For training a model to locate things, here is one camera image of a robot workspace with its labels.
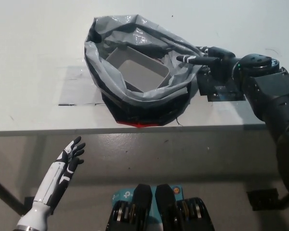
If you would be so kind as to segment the white and black left hand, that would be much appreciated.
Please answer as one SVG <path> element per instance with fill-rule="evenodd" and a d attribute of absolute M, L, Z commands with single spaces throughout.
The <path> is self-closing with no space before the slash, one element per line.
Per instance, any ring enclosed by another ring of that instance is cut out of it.
<path fill-rule="evenodd" d="M 46 205 L 55 210 L 78 167 L 84 163 L 79 156 L 84 153 L 81 137 L 72 140 L 49 167 L 33 200 L 33 206 Z"/>

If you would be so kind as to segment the white and black right hand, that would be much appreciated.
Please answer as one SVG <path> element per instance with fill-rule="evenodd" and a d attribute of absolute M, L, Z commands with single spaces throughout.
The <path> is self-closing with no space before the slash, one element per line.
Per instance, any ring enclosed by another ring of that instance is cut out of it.
<path fill-rule="evenodd" d="M 203 53 L 202 56 L 179 55 L 176 60 L 186 64 L 207 66 L 212 77 L 220 81 L 226 81 L 232 77 L 233 68 L 240 60 L 234 53 L 219 47 L 197 48 Z"/>

